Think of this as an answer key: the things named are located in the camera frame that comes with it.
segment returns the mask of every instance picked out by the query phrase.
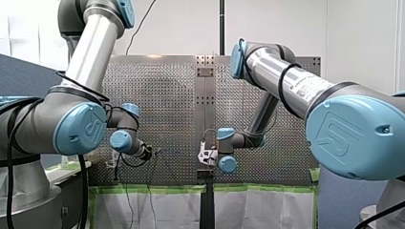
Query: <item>black cable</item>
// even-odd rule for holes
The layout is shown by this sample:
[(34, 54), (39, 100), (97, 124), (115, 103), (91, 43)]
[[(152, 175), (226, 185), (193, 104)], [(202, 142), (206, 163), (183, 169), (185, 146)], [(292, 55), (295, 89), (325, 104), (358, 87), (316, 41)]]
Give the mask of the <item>black cable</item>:
[(130, 225), (129, 228), (128, 228), (128, 229), (131, 229), (132, 226), (134, 225), (134, 209), (132, 208), (131, 200), (129, 199), (128, 184), (125, 184), (125, 193), (126, 193), (126, 195), (127, 195), (129, 208), (131, 209), (131, 225)]
[[(137, 125), (138, 125), (138, 128), (139, 128), (138, 118), (134, 114), (132, 114), (131, 112), (127, 111), (126, 109), (124, 109), (122, 107), (113, 107), (110, 104), (105, 104), (104, 106), (110, 108), (110, 110), (109, 110), (110, 113), (109, 113), (107, 121), (106, 121), (107, 124), (110, 122), (111, 118), (113, 117), (113, 110), (121, 110), (121, 111), (127, 113), (128, 115), (130, 115), (134, 119), (134, 121), (137, 122)], [(120, 129), (126, 129), (126, 130), (135, 131), (135, 132), (137, 131), (137, 130), (135, 130), (133, 128), (129, 128), (129, 127), (125, 127), (125, 128), (121, 127)]]
[(70, 81), (70, 82), (76, 84), (77, 86), (79, 86), (79, 87), (82, 88), (83, 90), (85, 90), (85, 91), (87, 91), (87, 92), (89, 92), (89, 93), (91, 93), (91, 94), (97, 95), (97, 96), (99, 97), (99, 100), (100, 100), (100, 101), (102, 101), (102, 102), (109, 102), (109, 101), (110, 101), (110, 98), (108, 98), (108, 97), (105, 96), (104, 94), (100, 94), (100, 93), (94, 91), (93, 89), (90, 89), (90, 88), (88, 88), (88, 87), (86, 87), (86, 86), (84, 86), (84, 85), (81, 85), (81, 84), (78, 83), (77, 81), (75, 81), (75, 80), (71, 79), (70, 77), (66, 76), (66, 72), (65, 72), (65, 71), (56, 71), (56, 74), (57, 74), (58, 76), (60, 76), (61, 78), (66, 79), (66, 80), (68, 80), (68, 81)]
[(14, 225), (12, 222), (12, 193), (14, 190), (14, 173), (13, 173), (13, 165), (12, 165), (12, 145), (15, 142), (15, 135), (20, 128), (20, 126), (23, 124), (24, 120), (27, 118), (28, 114), (38, 105), (41, 103), (43, 99), (37, 99), (34, 101), (29, 109), (26, 111), (26, 113), (22, 116), (20, 121), (12, 128), (12, 131), (10, 133), (10, 138), (9, 138), (9, 144), (7, 145), (7, 167), (8, 167), (8, 192), (7, 192), (7, 209), (6, 209), (6, 215), (7, 215), (7, 225), (9, 229), (14, 229)]
[(154, 176), (155, 168), (156, 168), (156, 165), (157, 165), (157, 163), (155, 163), (155, 160), (154, 160), (154, 165), (153, 165), (153, 167), (152, 167), (152, 172), (150, 173), (150, 176), (149, 176), (149, 180), (146, 180), (146, 188), (147, 188), (148, 191), (149, 191), (149, 202), (150, 202), (150, 204), (151, 204), (151, 210), (152, 210), (152, 213), (153, 213), (153, 218), (154, 218), (154, 223), (155, 223), (155, 229), (157, 229), (158, 227), (157, 227), (157, 223), (156, 223), (156, 212), (155, 212), (155, 208), (154, 208), (154, 206), (153, 206), (153, 201), (152, 201), (152, 191), (151, 191), (151, 189), (150, 189), (150, 184), (152, 183), (152, 178), (153, 178), (153, 176)]
[(146, 163), (146, 160), (143, 160), (143, 161), (142, 161), (140, 164), (138, 164), (138, 165), (132, 165), (132, 164), (130, 164), (128, 161), (126, 161), (126, 160), (124, 159), (124, 157), (122, 156), (122, 153), (120, 153), (119, 156), (121, 157), (122, 162), (124, 162), (124, 164), (125, 164), (126, 166), (129, 166), (129, 167), (131, 167), (131, 168), (138, 168), (138, 167), (140, 167), (140, 166), (142, 166), (142, 165), (144, 165), (144, 164)]
[(280, 74), (280, 78), (279, 78), (279, 82), (278, 82), (278, 94), (280, 97), (280, 101), (283, 103), (284, 107), (286, 108), (287, 111), (289, 111), (292, 115), (301, 118), (300, 116), (298, 116), (297, 113), (295, 113), (287, 104), (286, 99), (284, 98), (284, 92), (283, 92), (283, 82), (284, 82), (284, 77), (286, 76), (288, 70), (297, 67), (297, 68), (301, 68), (301, 66), (297, 63), (294, 64), (289, 64)]
[(134, 37), (138, 34), (138, 32), (139, 32), (139, 30), (140, 30), (140, 27), (142, 27), (143, 21), (145, 20), (146, 16), (149, 14), (149, 11), (152, 9), (152, 7), (153, 7), (153, 5), (155, 4), (155, 2), (156, 2), (156, 0), (153, 0), (153, 1), (152, 1), (151, 5), (149, 6), (148, 11), (145, 13), (145, 15), (143, 16), (142, 20), (140, 20), (140, 23), (139, 23), (139, 26), (138, 26), (137, 30), (134, 32), (134, 34), (133, 34), (132, 37), (131, 37), (131, 41), (130, 41), (129, 46), (128, 46), (126, 52), (125, 52), (125, 55), (128, 55), (128, 51), (129, 51), (129, 49), (130, 49), (131, 46), (132, 46), (132, 42), (134, 42)]
[(119, 153), (118, 159), (116, 162), (116, 167), (114, 167), (114, 180), (118, 180), (118, 165), (119, 165), (119, 159), (121, 158), (121, 154), (122, 153)]
[(402, 201), (402, 202), (398, 203), (397, 205), (394, 205), (391, 208), (388, 208), (388, 209), (386, 209), (386, 210), (384, 210), (384, 211), (382, 211), (382, 212), (380, 212), (380, 213), (378, 213), (378, 214), (376, 214), (376, 215), (374, 215), (374, 216), (360, 222), (354, 229), (365, 229), (365, 228), (367, 228), (369, 223), (371, 223), (373, 221), (376, 221), (378, 219), (381, 219), (381, 218), (383, 218), (383, 217), (385, 217), (385, 216), (387, 216), (387, 215), (389, 215), (389, 214), (391, 214), (391, 213), (393, 213), (395, 211), (398, 211), (399, 209), (404, 208), (404, 207), (405, 207), (405, 201)]
[(80, 170), (81, 170), (81, 179), (82, 179), (82, 202), (81, 202), (81, 220), (80, 220), (80, 229), (86, 228), (86, 221), (87, 221), (87, 208), (89, 205), (89, 185), (87, 182), (87, 169), (86, 169), (86, 162), (84, 161), (84, 156), (79, 155), (78, 161), (80, 163)]

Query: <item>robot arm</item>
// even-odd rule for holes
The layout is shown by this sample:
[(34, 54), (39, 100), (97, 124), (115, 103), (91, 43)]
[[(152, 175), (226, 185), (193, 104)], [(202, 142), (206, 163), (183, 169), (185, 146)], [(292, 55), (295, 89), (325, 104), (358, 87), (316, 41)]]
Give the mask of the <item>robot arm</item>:
[[(405, 175), (405, 103), (400, 95), (352, 82), (332, 84), (282, 58), (291, 54), (282, 46), (241, 41), (232, 52), (232, 76), (267, 91), (305, 119), (312, 153), (337, 175), (367, 180)], [(258, 109), (266, 110), (263, 101)], [(220, 153), (229, 144), (221, 129), (218, 136)]]
[[(65, 78), (60, 85), (50, 88), (44, 101), (24, 119), (16, 134), (18, 149), (30, 154), (70, 156), (87, 154), (98, 146), (105, 133), (107, 116), (97, 96), (116, 40), (125, 29), (133, 26), (130, 1), (61, 1), (61, 33), (64, 37), (79, 35), (80, 39), (76, 46), (71, 43), (72, 39), (67, 39), (75, 52)], [(21, 119), (29, 107), (19, 109), (18, 113), (10, 109), (0, 116), (4, 134), (0, 135), (1, 139), (8, 138), (5, 130), (10, 128), (11, 117), (16, 115), (15, 120)], [(111, 111), (113, 118), (109, 120), (109, 127), (119, 127), (132, 118), (131, 113), (123, 111)], [(127, 121), (127, 125), (137, 130), (138, 118), (137, 123)], [(138, 145), (139, 142), (134, 138), (133, 143)], [(20, 153), (15, 152), (14, 156), (27, 156)]]
[[(249, 43), (248, 46), (246, 42), (241, 40), (238, 47), (244, 47), (249, 52), (240, 52), (241, 57), (244, 59), (250, 58), (250, 54), (262, 47), (266, 47), (269, 54), (275, 56), (278, 59), (295, 63), (295, 55), (293, 52), (284, 46), (279, 45), (268, 45), (261, 43)], [(236, 71), (241, 72), (244, 69), (250, 68), (246, 63), (240, 62), (244, 66), (238, 66), (239, 69)], [(258, 84), (255, 77), (253, 77), (252, 72), (246, 72), (245, 80), (250, 84), (263, 89), (261, 85)], [(257, 148), (265, 144), (266, 140), (266, 127), (268, 126), (271, 118), (275, 115), (279, 104), (278, 97), (271, 93), (263, 94), (259, 105), (256, 109), (254, 116), (252, 117), (249, 125), (243, 132), (235, 132), (233, 128), (221, 128), (218, 130), (218, 165), (219, 168), (225, 173), (232, 173), (236, 169), (236, 159), (233, 157), (234, 149), (241, 148)]]
[[(123, 104), (106, 114), (106, 101), (99, 98), (114, 44), (124, 29), (133, 26), (129, 0), (61, 1), (59, 28), (71, 55), (63, 81), (50, 88), (44, 99), (0, 97), (0, 168), (12, 171), (0, 173), (0, 205), (7, 202), (8, 219), (11, 209), (18, 212), (50, 195), (41, 154), (88, 154), (100, 144), (108, 127), (118, 128), (110, 140), (114, 149), (149, 158), (145, 153), (150, 149), (137, 139), (139, 108)], [(15, 185), (3, 182), (5, 177)]]

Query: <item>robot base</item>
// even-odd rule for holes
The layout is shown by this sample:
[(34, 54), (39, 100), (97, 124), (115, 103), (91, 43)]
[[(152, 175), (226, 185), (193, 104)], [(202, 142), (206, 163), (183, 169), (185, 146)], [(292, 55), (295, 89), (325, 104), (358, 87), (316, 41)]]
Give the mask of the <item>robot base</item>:
[[(62, 228), (62, 195), (59, 187), (52, 187), (47, 198), (28, 204), (12, 213), (15, 229)], [(0, 228), (7, 229), (6, 212), (0, 212)]]

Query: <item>white wall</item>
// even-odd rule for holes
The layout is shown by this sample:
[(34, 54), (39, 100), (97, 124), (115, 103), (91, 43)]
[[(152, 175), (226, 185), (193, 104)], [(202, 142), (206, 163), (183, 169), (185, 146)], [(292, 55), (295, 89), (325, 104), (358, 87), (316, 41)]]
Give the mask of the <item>white wall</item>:
[(328, 1), (328, 80), (355, 81), (382, 93), (395, 92), (400, 1)]
[(58, 0), (0, 0), (0, 53), (65, 70), (68, 49), (57, 26)]
[[(0, 0), (0, 53), (63, 70), (67, 48), (57, 28), (58, 0)], [(152, 0), (134, 0), (137, 25)], [(240, 37), (281, 43), (297, 55), (326, 57), (325, 0), (225, 1), (225, 52)], [(30, 29), (29, 34), (18, 31)], [(125, 54), (127, 31), (115, 45)], [(219, 52), (219, 0), (158, 0), (134, 39), (130, 54)], [(323, 61), (322, 75), (326, 62)]]
[[(134, 1), (137, 24), (150, 3), (151, 0)], [(243, 37), (257, 42), (285, 44), (297, 55), (324, 58), (326, 9), (324, 0), (225, 1), (225, 54), (230, 54), (234, 44)], [(116, 42), (116, 54), (125, 53), (133, 32), (127, 31)], [(158, 0), (129, 53), (218, 53), (219, 39), (219, 0)]]

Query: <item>metal bracket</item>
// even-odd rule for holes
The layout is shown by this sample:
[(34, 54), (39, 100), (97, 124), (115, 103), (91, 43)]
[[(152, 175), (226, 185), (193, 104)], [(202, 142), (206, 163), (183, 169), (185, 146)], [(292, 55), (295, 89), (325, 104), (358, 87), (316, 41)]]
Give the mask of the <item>metal bracket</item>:
[(215, 166), (215, 159), (218, 156), (218, 150), (205, 150), (205, 141), (201, 142), (200, 152), (199, 152), (199, 161), (202, 164)]
[(213, 68), (198, 68), (197, 77), (214, 77)]

